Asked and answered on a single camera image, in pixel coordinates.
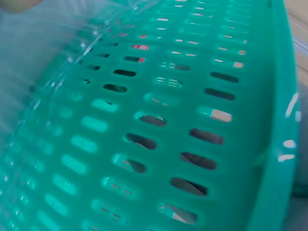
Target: transparent plastic sheet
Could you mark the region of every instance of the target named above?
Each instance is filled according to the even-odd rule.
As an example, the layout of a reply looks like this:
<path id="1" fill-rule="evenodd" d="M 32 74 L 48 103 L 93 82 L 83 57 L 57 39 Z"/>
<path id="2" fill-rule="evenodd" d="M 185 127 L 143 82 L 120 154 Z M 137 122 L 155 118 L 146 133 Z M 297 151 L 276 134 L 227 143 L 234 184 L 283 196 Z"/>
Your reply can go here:
<path id="1" fill-rule="evenodd" d="M 49 105 L 49 111 L 42 122 L 42 131 L 53 126 L 53 95 L 70 78 L 70 71 L 91 47 L 104 35 L 105 37 L 121 36 L 123 14 L 130 15 L 130 21 L 139 20 L 139 13 L 155 5 L 158 0 L 45 0 L 42 4 L 21 14 L 2 12 L 0 29 L 0 151 L 1 159 L 5 149 L 12 146 L 10 139 L 25 123 L 25 118 L 40 107 L 41 103 Z M 87 39 L 78 36 L 79 32 L 88 33 Z M 65 49 L 68 44 L 79 44 L 79 50 Z M 64 61 L 57 72 L 48 76 L 45 85 L 38 85 L 43 70 L 56 56 L 63 56 Z M 42 100 L 42 95 L 49 98 Z M 40 139 L 40 133 L 33 139 L 34 144 Z M 27 154 L 31 147 L 23 152 L 24 162 L 29 161 Z M 14 179 L 0 195 L 0 230 L 10 220 L 10 208 L 16 202 L 16 184 L 22 182 L 24 164 L 14 169 Z M 7 181 L 2 171 L 0 177 Z"/>

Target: plastic basket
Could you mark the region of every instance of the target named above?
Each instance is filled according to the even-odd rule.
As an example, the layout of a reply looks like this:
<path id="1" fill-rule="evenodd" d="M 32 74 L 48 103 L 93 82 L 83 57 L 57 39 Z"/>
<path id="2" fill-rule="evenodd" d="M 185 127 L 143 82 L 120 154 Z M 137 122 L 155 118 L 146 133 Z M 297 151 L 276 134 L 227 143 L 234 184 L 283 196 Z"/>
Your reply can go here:
<path id="1" fill-rule="evenodd" d="M 106 34 L 102 13 L 42 75 L 2 155 L 3 230 L 280 228 L 298 126 L 283 3 L 148 8 Z"/>

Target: ventilation hole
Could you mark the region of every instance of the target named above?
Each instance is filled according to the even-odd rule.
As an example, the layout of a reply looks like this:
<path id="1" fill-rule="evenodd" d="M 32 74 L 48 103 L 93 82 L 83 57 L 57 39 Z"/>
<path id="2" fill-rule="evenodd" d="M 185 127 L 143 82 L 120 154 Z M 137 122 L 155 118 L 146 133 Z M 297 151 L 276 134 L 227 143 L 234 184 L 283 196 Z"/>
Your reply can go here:
<path id="1" fill-rule="evenodd" d="M 172 53 L 172 54 L 182 54 L 182 53 L 179 52 L 179 51 L 172 51 L 171 53 Z"/>
<path id="2" fill-rule="evenodd" d="M 146 171 L 146 166 L 144 164 L 122 154 L 115 154 L 112 161 L 115 165 L 131 172 L 144 173 Z"/>
<path id="3" fill-rule="evenodd" d="M 234 62 L 233 67 L 235 67 L 235 68 L 243 68 L 244 64 L 240 63 L 240 62 Z"/>
<path id="4" fill-rule="evenodd" d="M 232 115 L 231 114 L 217 110 L 217 109 L 212 110 L 211 118 L 219 120 L 219 121 L 223 121 L 223 122 L 231 122 L 232 121 Z"/>
<path id="5" fill-rule="evenodd" d="M 108 101 L 102 99 L 96 99 L 92 102 L 92 106 L 98 109 L 108 111 L 108 112 L 115 112 L 119 108 L 119 106 L 115 103 L 110 103 Z"/>
<path id="6" fill-rule="evenodd" d="M 215 143 L 218 145 L 222 145 L 224 143 L 224 139 L 217 134 L 208 132 L 208 131 L 203 131 L 200 129 L 193 128 L 190 130 L 189 134 L 195 138 L 201 139 L 203 141 L 207 141 L 210 143 Z"/>
<path id="7" fill-rule="evenodd" d="M 115 70 L 114 73 L 118 75 L 128 76 L 128 77 L 134 77 L 137 74 L 136 72 L 133 72 L 133 71 L 127 71 L 127 70 L 121 70 L 121 69 Z"/>
<path id="8" fill-rule="evenodd" d="M 105 88 L 107 90 L 113 90 L 113 91 L 116 91 L 116 92 L 119 92 L 119 93 L 124 93 L 124 92 L 127 91 L 126 87 L 122 87 L 122 86 L 115 85 L 115 84 L 106 84 L 106 85 L 104 85 L 103 88 Z"/>
<path id="9" fill-rule="evenodd" d="M 172 219 L 178 220 L 178 221 L 186 223 L 186 224 L 191 224 L 191 225 L 193 225 L 197 222 L 198 217 L 193 212 L 190 212 L 186 209 L 179 208 L 179 207 L 176 207 L 174 205 L 170 205 L 170 204 L 166 204 L 166 203 L 163 203 L 162 205 L 167 208 L 166 209 L 167 211 L 170 211 L 170 210 L 172 211 L 171 215 L 170 215 L 170 213 L 163 212 L 160 209 L 158 209 L 158 211 L 160 213 L 166 215 L 167 217 L 170 217 Z"/>
<path id="10" fill-rule="evenodd" d="M 89 65 L 89 66 L 87 66 L 87 68 L 88 68 L 88 69 L 91 69 L 91 70 L 93 70 L 93 71 L 97 71 L 97 70 L 99 70 L 101 67 L 100 67 L 100 66 Z"/>
<path id="11" fill-rule="evenodd" d="M 126 134 L 125 138 L 127 140 L 134 142 L 138 145 L 141 145 L 141 146 L 143 146 L 147 149 L 155 149 L 156 148 L 156 142 L 155 141 L 148 139 L 148 138 L 145 138 L 145 137 L 142 137 L 142 136 L 139 136 L 139 135 L 128 133 L 128 134 Z"/>
<path id="12" fill-rule="evenodd" d="M 129 162 L 129 164 L 130 164 L 130 166 L 131 166 L 131 168 L 134 172 L 144 173 L 146 171 L 146 166 L 143 165 L 142 163 L 134 161 L 130 158 L 128 158 L 127 161 Z"/>
<path id="13" fill-rule="evenodd" d="M 181 71 L 189 71 L 191 68 L 186 65 L 175 64 L 174 69 L 181 70 Z"/>
<path id="14" fill-rule="evenodd" d="M 216 96 L 216 97 L 225 99 L 225 100 L 230 100 L 230 101 L 235 100 L 235 96 L 234 95 L 232 95 L 230 93 L 227 93 L 227 92 L 224 92 L 224 91 L 215 90 L 215 89 L 212 89 L 212 88 L 207 88 L 205 90 L 205 93 L 209 94 L 209 95 L 212 95 L 212 96 Z"/>
<path id="15" fill-rule="evenodd" d="M 133 45 L 131 47 L 133 49 L 144 50 L 144 51 L 148 51 L 150 49 L 150 46 L 148 46 L 148 45 L 140 45 L 140 44 L 135 44 L 135 45 Z"/>
<path id="16" fill-rule="evenodd" d="M 203 17 L 203 16 L 204 16 L 204 14 L 202 14 L 202 13 L 193 13 L 193 15 L 195 15 L 195 16 L 200 16 L 200 17 Z"/>
<path id="17" fill-rule="evenodd" d="M 157 20 L 158 20 L 158 21 L 163 21 L 163 22 L 168 22 L 168 21 L 169 21 L 168 18 L 158 18 Z"/>
<path id="18" fill-rule="evenodd" d="M 101 53 L 98 53 L 96 56 L 97 56 L 97 57 L 101 57 L 101 58 L 107 58 L 107 57 L 109 57 L 109 55 L 110 55 L 110 54 L 106 54 L 106 53 L 102 53 L 102 52 L 101 52 Z"/>
<path id="19" fill-rule="evenodd" d="M 218 63 L 223 63 L 223 60 L 221 59 L 214 59 L 215 62 L 218 62 Z"/>
<path id="20" fill-rule="evenodd" d="M 82 83 L 83 83 L 84 85 L 88 85 L 88 84 L 91 83 L 91 81 L 90 81 L 89 79 L 85 79 L 85 80 L 83 80 Z"/>
<path id="21" fill-rule="evenodd" d="M 232 83 L 238 83 L 239 82 L 239 79 L 237 77 L 218 73 L 218 72 L 211 72 L 211 76 L 215 77 L 215 78 L 223 79 L 223 80 L 226 80 L 226 81 L 230 81 Z"/>
<path id="22" fill-rule="evenodd" d="M 138 63 L 143 63 L 145 61 L 145 58 L 138 58 L 138 57 L 133 57 L 133 56 L 125 56 L 124 60 L 132 61 L 132 62 L 138 62 Z"/>
<path id="23" fill-rule="evenodd" d="M 110 47 L 116 47 L 119 44 L 117 42 L 108 42 L 106 45 Z"/>
<path id="24" fill-rule="evenodd" d="M 198 42 L 195 42 L 195 41 L 188 41 L 189 44 L 194 44 L 194 45 L 197 45 L 199 44 Z"/>
<path id="25" fill-rule="evenodd" d="M 207 188 L 193 183 L 188 180 L 184 180 L 181 178 L 173 177 L 170 181 L 170 184 L 178 189 L 181 189 L 186 192 L 190 192 L 192 194 L 198 195 L 198 196 L 205 196 L 207 195 Z"/>
<path id="26" fill-rule="evenodd" d="M 192 153 L 188 153 L 188 152 L 181 153 L 181 160 L 192 163 L 194 165 L 197 165 L 205 169 L 209 169 L 209 170 L 216 169 L 215 161 L 201 157 L 199 155 L 192 154 Z"/>
<path id="27" fill-rule="evenodd" d="M 154 116 L 151 116 L 151 115 L 142 115 L 139 118 L 139 120 L 146 122 L 146 123 L 149 123 L 149 124 L 152 124 L 152 125 L 155 125 L 155 126 L 158 126 L 158 127 L 165 127 L 166 124 L 167 124 L 167 121 L 164 118 L 154 117 Z"/>

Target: wooden surface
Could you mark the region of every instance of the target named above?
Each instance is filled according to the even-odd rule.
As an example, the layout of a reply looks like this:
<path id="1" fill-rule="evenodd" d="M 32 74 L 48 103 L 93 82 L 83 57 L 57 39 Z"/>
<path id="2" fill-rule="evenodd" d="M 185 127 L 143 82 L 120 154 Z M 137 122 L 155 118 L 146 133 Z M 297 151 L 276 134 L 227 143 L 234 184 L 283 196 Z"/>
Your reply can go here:
<path id="1" fill-rule="evenodd" d="M 294 38 L 308 44 L 308 0 L 285 0 Z M 308 85 L 308 54 L 295 49 L 298 79 Z"/>

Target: oblong slot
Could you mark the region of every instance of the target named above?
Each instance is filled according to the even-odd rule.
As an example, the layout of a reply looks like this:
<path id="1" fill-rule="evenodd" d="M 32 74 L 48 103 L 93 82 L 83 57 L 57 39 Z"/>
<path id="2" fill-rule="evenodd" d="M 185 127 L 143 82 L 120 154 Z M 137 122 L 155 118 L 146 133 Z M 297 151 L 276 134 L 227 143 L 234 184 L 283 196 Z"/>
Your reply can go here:
<path id="1" fill-rule="evenodd" d="M 115 84 L 106 84 L 106 85 L 103 86 L 103 88 L 107 89 L 107 90 L 116 91 L 116 92 L 119 92 L 119 93 L 124 93 L 124 92 L 127 91 L 126 87 L 122 87 L 122 86 L 115 85 Z"/>
<path id="2" fill-rule="evenodd" d="M 87 68 L 93 71 L 98 71 L 101 67 L 97 65 L 89 65 Z"/>
<path id="3" fill-rule="evenodd" d="M 103 99 L 95 99 L 92 102 L 92 106 L 108 112 L 116 112 L 119 108 L 117 104 L 108 102 Z"/>
<path id="4" fill-rule="evenodd" d="M 203 131 L 197 128 L 191 129 L 189 134 L 195 138 L 198 138 L 203 141 L 210 142 L 210 143 L 214 143 L 218 145 L 222 145 L 224 143 L 224 139 L 222 136 L 217 135 L 215 133 L 208 132 L 208 131 Z"/>
<path id="5" fill-rule="evenodd" d="M 127 71 L 127 70 L 121 70 L 121 69 L 115 70 L 114 73 L 118 75 L 122 75 L 122 76 L 128 76 L 128 77 L 134 77 L 137 74 L 134 71 Z"/>
<path id="6" fill-rule="evenodd" d="M 128 133 L 126 134 L 125 138 L 131 142 L 134 142 L 140 146 L 143 146 L 147 149 L 155 149 L 156 148 L 156 142 L 151 140 L 151 139 L 148 139 L 148 138 L 145 138 L 143 136 L 139 136 L 139 135 L 136 135 L 136 134 L 132 134 L 132 133 Z"/>
<path id="7" fill-rule="evenodd" d="M 128 158 L 122 154 L 116 154 L 113 156 L 112 161 L 115 165 L 120 166 L 128 171 L 144 173 L 146 166 L 136 160 Z"/>
<path id="8" fill-rule="evenodd" d="M 197 222 L 198 219 L 198 216 L 195 213 L 186 210 L 184 208 L 180 208 L 167 203 L 161 204 L 161 206 L 158 207 L 158 211 L 163 215 L 166 215 L 167 217 L 170 217 L 172 219 L 178 220 L 186 224 L 193 225 Z"/>
<path id="9" fill-rule="evenodd" d="M 219 72 L 211 72 L 211 76 L 219 79 L 223 79 L 232 83 L 238 83 L 239 79 L 237 77 L 231 76 L 231 75 L 226 75 L 223 73 Z"/>
<path id="10" fill-rule="evenodd" d="M 206 187 L 204 187 L 200 184 L 191 182 L 189 180 L 184 180 L 184 179 L 181 179 L 181 178 L 173 177 L 170 180 L 170 184 L 172 186 L 178 188 L 178 189 L 181 189 L 183 191 L 186 191 L 188 193 L 192 193 L 192 194 L 195 194 L 195 195 L 198 195 L 198 196 L 207 195 L 207 188 Z"/>
<path id="11" fill-rule="evenodd" d="M 189 71 L 191 68 L 187 65 L 175 64 L 174 69 L 177 69 L 177 70 L 180 70 L 180 71 Z"/>
<path id="12" fill-rule="evenodd" d="M 189 153 L 189 152 L 181 153 L 181 160 L 189 162 L 193 165 L 197 165 L 205 169 L 209 169 L 209 170 L 216 169 L 215 161 L 199 156 L 199 155 L 196 155 L 196 154 Z"/>
<path id="13" fill-rule="evenodd" d="M 108 42 L 106 45 L 110 47 L 116 47 L 119 44 L 117 42 Z"/>
<path id="14" fill-rule="evenodd" d="M 218 109 L 212 110 L 211 118 L 222 121 L 222 122 L 227 122 L 227 123 L 232 121 L 232 115 L 231 114 L 229 114 L 227 112 L 223 112 L 223 111 L 218 110 Z"/>
<path id="15" fill-rule="evenodd" d="M 97 55 L 96 55 L 97 57 L 101 57 L 101 58 L 107 58 L 107 57 L 109 57 L 110 56 L 110 54 L 106 54 L 106 53 L 98 53 Z"/>
<path id="16" fill-rule="evenodd" d="M 146 166 L 138 161 L 128 158 L 128 162 L 134 172 L 144 173 L 146 171 Z"/>
<path id="17" fill-rule="evenodd" d="M 167 124 L 167 121 L 162 117 L 155 117 L 152 115 L 142 115 L 140 116 L 139 120 L 146 122 L 148 124 L 152 124 L 158 127 L 165 127 Z"/>
<path id="18" fill-rule="evenodd" d="M 233 101 L 235 100 L 235 96 L 233 94 L 224 92 L 224 91 L 220 91 L 220 90 L 216 90 L 216 89 L 212 89 L 212 88 L 207 88 L 205 89 L 205 93 L 208 95 L 212 95 L 212 96 L 216 96 L 225 100 L 230 100 Z"/>
<path id="19" fill-rule="evenodd" d="M 138 62 L 138 63 L 143 63 L 145 58 L 139 58 L 139 57 L 133 57 L 133 56 L 125 56 L 124 60 L 132 61 L 132 62 Z"/>

